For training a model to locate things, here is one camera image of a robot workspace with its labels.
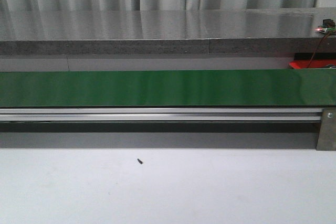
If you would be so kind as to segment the aluminium conveyor frame rail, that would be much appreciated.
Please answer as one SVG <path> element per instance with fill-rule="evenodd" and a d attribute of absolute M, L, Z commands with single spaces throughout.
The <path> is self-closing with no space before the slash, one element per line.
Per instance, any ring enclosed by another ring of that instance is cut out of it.
<path fill-rule="evenodd" d="M 1 109 L 2 122 L 317 121 L 322 108 L 53 108 Z"/>

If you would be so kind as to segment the red plastic tray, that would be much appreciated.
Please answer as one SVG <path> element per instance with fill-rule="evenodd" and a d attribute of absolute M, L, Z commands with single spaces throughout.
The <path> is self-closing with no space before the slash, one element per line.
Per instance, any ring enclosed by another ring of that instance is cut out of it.
<path fill-rule="evenodd" d="M 321 59 L 313 60 L 294 60 L 289 62 L 289 67 L 293 69 L 306 69 L 306 68 L 335 68 L 335 59 Z"/>

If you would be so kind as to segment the green conveyor belt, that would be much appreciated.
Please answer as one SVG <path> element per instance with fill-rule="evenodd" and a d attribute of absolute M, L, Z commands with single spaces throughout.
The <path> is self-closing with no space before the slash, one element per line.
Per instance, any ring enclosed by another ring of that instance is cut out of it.
<path fill-rule="evenodd" d="M 332 105 L 333 69 L 1 73 L 2 107 Z"/>

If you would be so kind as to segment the grey stone shelf slab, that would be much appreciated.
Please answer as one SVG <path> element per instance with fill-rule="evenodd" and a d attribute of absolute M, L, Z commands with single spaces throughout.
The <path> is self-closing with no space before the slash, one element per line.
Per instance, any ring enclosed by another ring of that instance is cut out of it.
<path fill-rule="evenodd" d="M 335 52 L 334 8 L 1 12 L 2 55 Z"/>

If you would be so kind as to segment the small green circuit board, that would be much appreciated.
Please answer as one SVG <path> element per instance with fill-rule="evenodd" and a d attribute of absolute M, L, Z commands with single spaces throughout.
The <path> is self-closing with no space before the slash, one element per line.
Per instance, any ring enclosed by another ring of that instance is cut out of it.
<path fill-rule="evenodd" d="M 335 34 L 335 21 L 333 19 L 323 19 L 322 25 L 315 29 L 316 32 L 323 34 Z"/>

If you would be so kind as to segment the grey metal support bracket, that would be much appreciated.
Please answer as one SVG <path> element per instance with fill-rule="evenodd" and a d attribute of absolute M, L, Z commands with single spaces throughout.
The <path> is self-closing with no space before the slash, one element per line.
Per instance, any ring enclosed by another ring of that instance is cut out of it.
<path fill-rule="evenodd" d="M 317 151 L 335 151 L 335 108 L 324 109 L 317 139 Z"/>

